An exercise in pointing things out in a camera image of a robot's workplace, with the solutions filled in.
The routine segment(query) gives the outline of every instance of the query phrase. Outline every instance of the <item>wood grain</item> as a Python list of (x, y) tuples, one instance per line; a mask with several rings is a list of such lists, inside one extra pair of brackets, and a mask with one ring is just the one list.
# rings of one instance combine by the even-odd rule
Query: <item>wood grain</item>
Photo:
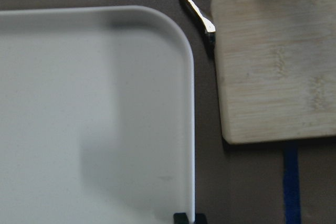
[(212, 0), (223, 137), (336, 135), (336, 0)]

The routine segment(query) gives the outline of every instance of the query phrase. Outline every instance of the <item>dark tabletop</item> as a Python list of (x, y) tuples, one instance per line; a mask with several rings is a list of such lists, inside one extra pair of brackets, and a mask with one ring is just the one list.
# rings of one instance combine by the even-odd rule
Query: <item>dark tabletop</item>
[[(195, 0), (209, 11), (211, 0)], [(281, 145), (223, 148), (215, 62), (178, 0), (0, 0), (0, 9), (143, 5), (171, 17), (185, 32), (195, 60), (196, 211), (209, 224), (285, 223)], [(336, 145), (299, 150), (302, 223), (336, 220)]]

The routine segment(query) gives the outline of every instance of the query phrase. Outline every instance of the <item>table surface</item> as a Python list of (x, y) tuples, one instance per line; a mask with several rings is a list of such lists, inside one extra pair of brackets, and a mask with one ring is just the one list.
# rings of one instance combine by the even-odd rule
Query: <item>table surface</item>
[[(211, 0), (195, 0), (205, 10)], [(195, 60), (196, 211), (208, 223), (284, 223), (282, 144), (223, 145), (215, 62), (178, 0), (0, 0), (1, 10), (143, 5), (171, 17), (189, 39)], [(336, 144), (333, 139), (299, 149), (302, 223), (336, 219)]]

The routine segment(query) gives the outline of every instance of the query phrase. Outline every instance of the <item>blue tape strip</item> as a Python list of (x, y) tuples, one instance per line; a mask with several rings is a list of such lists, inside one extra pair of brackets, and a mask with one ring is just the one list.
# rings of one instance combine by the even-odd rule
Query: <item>blue tape strip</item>
[(283, 197), (285, 201), (286, 224), (301, 224), (298, 145), (287, 143), (284, 150)]

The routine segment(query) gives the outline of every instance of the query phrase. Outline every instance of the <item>tray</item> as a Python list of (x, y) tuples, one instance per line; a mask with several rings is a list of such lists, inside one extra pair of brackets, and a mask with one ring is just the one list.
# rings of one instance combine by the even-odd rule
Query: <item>tray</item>
[(140, 6), (0, 12), (0, 222), (194, 221), (190, 46)]

